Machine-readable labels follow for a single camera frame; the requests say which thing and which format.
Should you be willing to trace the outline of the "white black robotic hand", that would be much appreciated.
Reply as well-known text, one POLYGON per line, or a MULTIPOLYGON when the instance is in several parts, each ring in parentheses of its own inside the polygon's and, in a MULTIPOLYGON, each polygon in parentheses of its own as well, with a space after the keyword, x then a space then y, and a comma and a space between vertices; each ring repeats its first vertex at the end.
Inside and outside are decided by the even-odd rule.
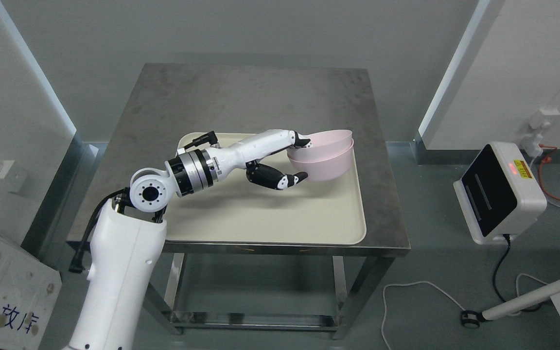
POLYGON ((226 148, 206 148, 216 171, 216 179, 223 181, 234 169, 244 169, 252 184, 263 188, 284 190, 306 180, 307 172, 286 174, 261 164, 265 157, 286 149, 310 148, 311 140, 289 129, 269 129, 238 141, 226 148))

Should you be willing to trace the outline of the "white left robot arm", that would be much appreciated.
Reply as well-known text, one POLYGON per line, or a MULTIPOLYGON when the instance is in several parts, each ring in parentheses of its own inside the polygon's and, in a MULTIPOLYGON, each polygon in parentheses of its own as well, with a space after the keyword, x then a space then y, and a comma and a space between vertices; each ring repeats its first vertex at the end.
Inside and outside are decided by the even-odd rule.
POLYGON ((89 286, 68 350, 130 350, 149 279, 164 246, 173 196, 207 188, 223 173, 216 148, 180 149, 164 169, 135 172, 92 213, 89 286))

